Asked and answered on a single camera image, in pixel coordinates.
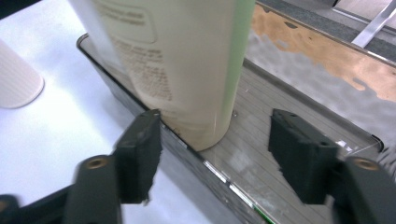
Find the metal bar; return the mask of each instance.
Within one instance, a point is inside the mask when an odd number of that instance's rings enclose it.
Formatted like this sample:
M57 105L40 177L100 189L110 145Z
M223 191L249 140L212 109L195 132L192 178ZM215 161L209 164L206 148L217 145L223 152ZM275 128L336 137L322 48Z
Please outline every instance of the metal bar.
M375 18L355 37L352 44L358 45L362 48L373 39L373 37L384 27L385 23L393 17L396 13L396 0L393 0L387 5Z

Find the gray tray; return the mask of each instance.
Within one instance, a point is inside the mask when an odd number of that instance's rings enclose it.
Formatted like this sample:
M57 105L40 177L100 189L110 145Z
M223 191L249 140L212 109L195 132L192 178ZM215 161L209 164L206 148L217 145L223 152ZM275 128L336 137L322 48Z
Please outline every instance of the gray tray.
M99 63L88 35L78 40L78 48L133 114L147 110ZM381 149L380 140L248 60L230 128L219 143L198 153L163 124L163 144L245 223L332 223L332 200L327 205L302 204L268 152L273 108L298 114L333 141L343 140L348 148L341 148L341 159L349 154L373 159Z

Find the silver metal strip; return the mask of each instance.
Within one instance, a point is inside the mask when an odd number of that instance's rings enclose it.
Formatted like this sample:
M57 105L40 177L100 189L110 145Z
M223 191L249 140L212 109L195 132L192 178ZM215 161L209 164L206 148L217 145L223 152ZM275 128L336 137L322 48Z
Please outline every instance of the silver metal strip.
M396 13L396 0L393 0L387 5L375 18L364 28L361 33L356 36L352 44L358 45L362 48L373 39L373 37L384 27L385 23L393 17Z

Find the white container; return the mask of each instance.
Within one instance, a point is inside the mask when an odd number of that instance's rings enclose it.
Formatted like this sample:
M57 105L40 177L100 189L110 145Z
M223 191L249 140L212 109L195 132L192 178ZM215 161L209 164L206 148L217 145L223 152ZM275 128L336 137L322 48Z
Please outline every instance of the white container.
M95 0L137 97L195 150L226 133L254 0Z

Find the small white object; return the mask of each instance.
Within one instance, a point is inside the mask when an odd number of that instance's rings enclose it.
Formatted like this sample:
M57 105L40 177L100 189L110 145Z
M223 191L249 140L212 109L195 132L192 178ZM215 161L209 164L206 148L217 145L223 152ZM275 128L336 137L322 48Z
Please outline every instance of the small white object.
M43 88L43 77L0 40L0 107L27 105Z

